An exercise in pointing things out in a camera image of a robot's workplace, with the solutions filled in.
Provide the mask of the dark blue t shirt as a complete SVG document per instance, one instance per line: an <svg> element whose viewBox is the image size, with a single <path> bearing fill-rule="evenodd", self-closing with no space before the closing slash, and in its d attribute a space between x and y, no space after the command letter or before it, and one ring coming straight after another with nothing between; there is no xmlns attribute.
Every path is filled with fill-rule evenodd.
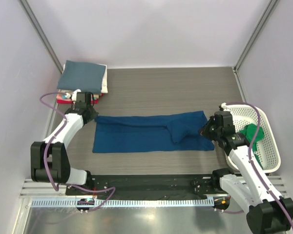
<svg viewBox="0 0 293 234"><path fill-rule="evenodd" d="M207 122L203 111L159 116L98 116L93 153L142 153L155 151L213 151L202 137Z"/></svg>

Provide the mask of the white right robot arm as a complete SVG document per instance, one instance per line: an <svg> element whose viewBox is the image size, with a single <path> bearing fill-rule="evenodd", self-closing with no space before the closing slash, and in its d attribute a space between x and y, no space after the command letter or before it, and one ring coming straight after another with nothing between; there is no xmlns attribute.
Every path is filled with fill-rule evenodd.
<svg viewBox="0 0 293 234"><path fill-rule="evenodd" d="M216 141L241 173L245 183L230 168L214 170L211 180L214 188L227 192L242 208L251 232L293 232L293 200L284 198L269 181L252 152L251 142L236 132L231 113L215 112L200 134Z"/></svg>

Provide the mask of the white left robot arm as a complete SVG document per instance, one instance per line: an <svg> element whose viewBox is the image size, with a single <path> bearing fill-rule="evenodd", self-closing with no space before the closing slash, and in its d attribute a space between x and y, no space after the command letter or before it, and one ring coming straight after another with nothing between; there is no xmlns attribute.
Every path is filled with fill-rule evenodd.
<svg viewBox="0 0 293 234"><path fill-rule="evenodd" d="M91 92L75 91L71 96L71 106L63 113L56 107L40 102L63 117L56 129L43 141L35 141L30 147L31 179L35 182L51 183L55 191L61 184L92 191L94 182L90 171L71 167L67 146L75 134L86 124L96 120L98 112L94 109Z"/></svg>

